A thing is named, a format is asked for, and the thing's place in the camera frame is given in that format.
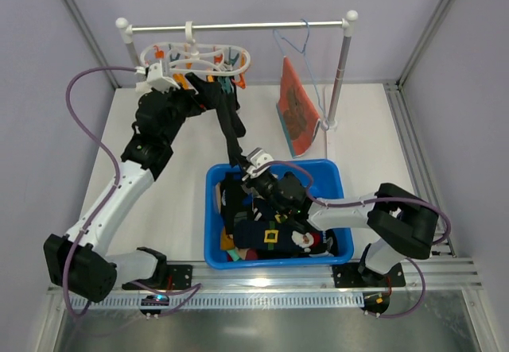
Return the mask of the dark grey long sock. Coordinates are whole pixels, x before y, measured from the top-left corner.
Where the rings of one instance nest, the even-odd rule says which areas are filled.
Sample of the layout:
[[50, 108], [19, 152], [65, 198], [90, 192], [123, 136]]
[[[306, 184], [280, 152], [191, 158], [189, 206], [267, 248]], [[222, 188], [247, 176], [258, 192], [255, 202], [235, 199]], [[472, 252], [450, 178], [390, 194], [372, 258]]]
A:
[[214, 96], [216, 100], [216, 115], [219, 120], [222, 133], [226, 139], [229, 164], [230, 166], [245, 168], [247, 166], [247, 159], [243, 155], [243, 150], [231, 125], [230, 115], [227, 110], [226, 94], [223, 92], [220, 83], [218, 81], [215, 82], [217, 84], [217, 92]]

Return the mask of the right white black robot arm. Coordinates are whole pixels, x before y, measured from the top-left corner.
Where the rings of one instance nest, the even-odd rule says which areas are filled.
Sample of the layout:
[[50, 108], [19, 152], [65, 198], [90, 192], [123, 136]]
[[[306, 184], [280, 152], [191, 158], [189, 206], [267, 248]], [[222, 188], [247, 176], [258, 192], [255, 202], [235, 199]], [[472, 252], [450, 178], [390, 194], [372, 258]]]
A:
[[239, 248], [322, 256], [339, 248], [334, 230], [370, 229], [378, 238], [364, 248], [357, 273], [371, 287], [384, 284], [402, 260], [427, 259], [443, 216], [435, 206], [390, 183], [347, 200], [314, 197], [292, 172], [277, 178], [265, 170], [243, 180], [258, 197], [255, 218], [234, 226], [233, 239]]

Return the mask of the white oval clip hanger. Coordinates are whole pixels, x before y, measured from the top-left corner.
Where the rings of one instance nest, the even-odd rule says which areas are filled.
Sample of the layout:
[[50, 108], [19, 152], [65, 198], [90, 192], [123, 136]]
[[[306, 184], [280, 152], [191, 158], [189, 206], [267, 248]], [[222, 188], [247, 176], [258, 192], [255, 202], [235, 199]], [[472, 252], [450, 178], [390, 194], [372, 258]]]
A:
[[183, 42], [158, 42], [143, 49], [139, 55], [141, 66], [147, 68], [162, 60], [168, 67], [166, 75], [171, 78], [188, 72], [206, 77], [244, 77], [251, 65], [251, 54], [245, 48], [200, 43], [192, 21], [187, 21], [182, 31], [185, 34]]

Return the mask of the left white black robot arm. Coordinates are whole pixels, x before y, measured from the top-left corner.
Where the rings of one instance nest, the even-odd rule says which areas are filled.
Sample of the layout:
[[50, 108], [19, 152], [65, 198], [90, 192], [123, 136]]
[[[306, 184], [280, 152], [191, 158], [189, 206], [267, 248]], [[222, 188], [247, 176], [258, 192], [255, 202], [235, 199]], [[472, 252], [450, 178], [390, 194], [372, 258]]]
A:
[[164, 283], [163, 253], [147, 247], [114, 256], [107, 251], [133, 205], [168, 164], [171, 144], [185, 120], [214, 107], [200, 87], [202, 79], [192, 73], [186, 78], [192, 84], [188, 90], [152, 89], [140, 98], [134, 135], [115, 163], [113, 180], [66, 234], [46, 239], [43, 250], [53, 284], [98, 303], [113, 288], [136, 280], [153, 288]]

